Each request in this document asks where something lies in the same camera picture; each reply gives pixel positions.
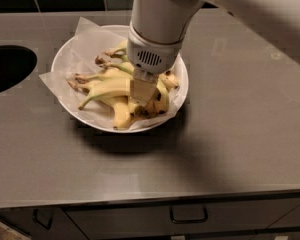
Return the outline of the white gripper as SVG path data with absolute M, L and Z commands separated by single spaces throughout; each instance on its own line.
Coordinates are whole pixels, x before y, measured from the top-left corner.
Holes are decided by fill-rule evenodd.
M 174 65 L 183 39 L 184 32 L 170 25 L 130 22 L 127 54 L 136 67 L 130 83 L 133 102 L 145 106 L 157 97 L 158 76 L 153 74 L 161 74 Z

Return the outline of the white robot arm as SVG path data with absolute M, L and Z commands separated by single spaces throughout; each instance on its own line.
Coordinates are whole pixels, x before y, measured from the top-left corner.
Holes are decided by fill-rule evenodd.
M 230 12 L 300 65 L 300 0 L 134 0 L 128 58 L 135 67 L 131 95 L 145 105 L 158 75 L 176 61 L 188 26 L 204 3 Z

